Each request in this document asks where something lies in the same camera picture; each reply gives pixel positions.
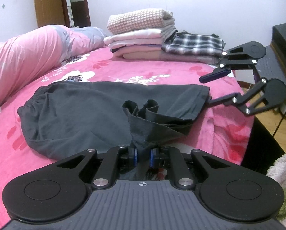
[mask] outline bed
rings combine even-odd
[[[109,48],[103,47],[62,62],[60,67],[49,71],[10,97],[0,107],[0,228],[10,220],[1,198],[5,185],[17,176],[55,162],[29,148],[17,114],[18,107],[24,105],[40,86],[57,81],[111,81],[143,85],[200,84],[199,77],[210,73],[213,68],[202,63],[130,61],[113,57]],[[233,75],[207,85],[213,98],[232,92],[242,93]],[[254,121],[256,125],[259,124],[254,117],[245,117],[235,107],[219,105],[208,108],[200,114],[190,134],[171,143],[171,146],[186,153],[198,148],[257,170],[260,167],[254,167],[251,159],[259,154],[257,158],[260,159],[257,161],[261,162],[261,153],[254,147],[247,150],[248,143],[256,141],[261,136],[259,134],[263,133],[263,126],[260,125],[258,136],[252,136]]]

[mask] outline folded towel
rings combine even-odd
[[[132,53],[132,52],[142,52],[142,51],[155,51],[161,50],[162,45],[132,45],[132,46],[125,46],[121,47],[118,51],[112,52],[113,56],[122,56],[125,53]]]
[[[137,29],[173,25],[173,13],[161,8],[147,8],[125,14],[111,15],[107,29],[114,35]]]
[[[148,38],[162,38],[163,41],[165,41],[175,31],[176,31],[176,28],[174,27],[174,25],[168,25],[166,27],[139,29],[139,30],[123,33],[123,34],[107,36],[104,39],[104,43],[106,45],[109,45],[115,41],[132,40],[132,39],[148,39]]]
[[[114,49],[114,48],[119,48],[122,46],[132,46],[132,45],[142,45],[142,44],[162,45],[163,39],[162,38],[150,38],[150,39],[134,39],[134,40],[115,41],[109,44],[108,47],[111,49]]]
[[[175,55],[166,53],[162,50],[132,52],[123,54],[125,59],[129,60],[161,60],[161,61],[182,61],[182,62],[200,62],[214,65],[218,63],[218,59],[213,56],[194,56],[194,55]]]

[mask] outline wooden floor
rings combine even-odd
[[[267,128],[268,131],[273,134],[280,122],[281,114],[271,110],[257,114],[256,117],[265,126],[265,128]],[[284,119],[281,123],[277,133],[275,134],[275,139],[280,144],[281,148],[286,152],[286,119]]]

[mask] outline floral pattern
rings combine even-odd
[[[110,63],[109,60],[96,61],[95,64],[93,65],[93,69],[101,69],[102,67],[107,66],[109,63]]]
[[[155,75],[152,76],[148,79],[143,78],[143,76],[136,76],[136,77],[131,77],[130,79],[127,79],[125,82],[125,79],[116,79],[114,82],[125,82],[125,83],[131,83],[131,84],[142,84],[142,85],[149,85],[150,83],[158,82],[159,78],[169,78],[169,74],[160,74],[160,75]]]
[[[84,60],[87,59],[88,56],[90,56],[89,53],[86,53],[84,55],[77,55],[77,56],[74,56],[74,57],[70,57],[69,59],[67,59],[67,60],[62,62],[62,66],[65,67],[67,65],[71,65],[71,64],[74,64],[76,62],[84,61]]]
[[[17,118],[15,125],[8,131],[7,139],[11,139],[11,141],[13,141],[12,148],[14,150],[23,150],[28,147],[21,131],[21,119],[19,117]]]
[[[60,67],[54,71],[51,72],[51,75],[45,75],[44,78],[41,80],[41,82],[46,82],[49,81],[50,78],[55,77],[57,75],[59,75],[60,73],[62,73],[64,70],[66,70],[67,67]]]
[[[95,73],[91,71],[81,73],[80,71],[76,70],[65,74],[61,79],[55,80],[52,83],[59,81],[89,82],[88,79],[92,78],[94,75]]]

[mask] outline doorway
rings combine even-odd
[[[35,10],[38,27],[50,24],[91,26],[87,0],[35,0]]]
[[[91,26],[87,0],[67,0],[70,27]]]

